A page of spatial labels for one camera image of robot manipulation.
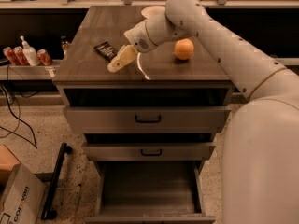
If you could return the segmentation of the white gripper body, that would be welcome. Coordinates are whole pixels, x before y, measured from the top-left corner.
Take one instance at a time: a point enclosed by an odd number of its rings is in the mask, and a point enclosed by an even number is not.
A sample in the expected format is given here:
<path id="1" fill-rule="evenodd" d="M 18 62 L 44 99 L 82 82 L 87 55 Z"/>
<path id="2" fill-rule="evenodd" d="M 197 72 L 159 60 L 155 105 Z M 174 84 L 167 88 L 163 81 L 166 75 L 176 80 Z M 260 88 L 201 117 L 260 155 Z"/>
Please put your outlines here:
<path id="1" fill-rule="evenodd" d="M 156 45 L 150 40 L 147 33 L 146 24 L 146 21 L 142 21 L 124 33 L 130 44 L 141 53 L 147 53 L 156 49 Z"/>

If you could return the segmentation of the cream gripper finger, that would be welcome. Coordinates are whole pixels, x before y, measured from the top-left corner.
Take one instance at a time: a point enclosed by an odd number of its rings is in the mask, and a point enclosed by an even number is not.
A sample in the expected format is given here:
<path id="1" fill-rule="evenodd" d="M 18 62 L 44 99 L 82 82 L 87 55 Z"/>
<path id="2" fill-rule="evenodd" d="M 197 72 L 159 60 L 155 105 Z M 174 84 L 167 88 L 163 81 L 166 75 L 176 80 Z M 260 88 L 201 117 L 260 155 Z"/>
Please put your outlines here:
<path id="1" fill-rule="evenodd" d="M 138 51 L 133 45 L 123 45 L 107 66 L 108 71 L 111 73 L 118 72 L 124 66 L 133 62 L 137 58 L 137 55 Z"/>

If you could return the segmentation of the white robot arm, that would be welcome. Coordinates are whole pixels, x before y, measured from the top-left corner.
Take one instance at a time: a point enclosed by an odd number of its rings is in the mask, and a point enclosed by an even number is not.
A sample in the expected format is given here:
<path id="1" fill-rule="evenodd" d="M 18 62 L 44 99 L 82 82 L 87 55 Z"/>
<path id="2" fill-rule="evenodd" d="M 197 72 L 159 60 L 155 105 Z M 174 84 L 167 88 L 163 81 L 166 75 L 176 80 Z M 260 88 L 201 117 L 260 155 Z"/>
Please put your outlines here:
<path id="1" fill-rule="evenodd" d="M 109 71 L 193 36 L 247 99 L 223 140 L 223 224 L 299 224 L 299 76 L 210 18 L 199 0 L 166 0 L 124 35 L 129 43 Z"/>

